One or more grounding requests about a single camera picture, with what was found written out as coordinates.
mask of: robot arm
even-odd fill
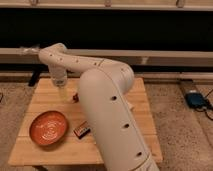
[[[106,168],[158,171],[123,96],[133,85],[132,69],[122,62],[65,52],[63,44],[56,44],[42,49],[39,58],[48,65],[52,77],[60,78],[66,69],[83,73],[79,101]]]

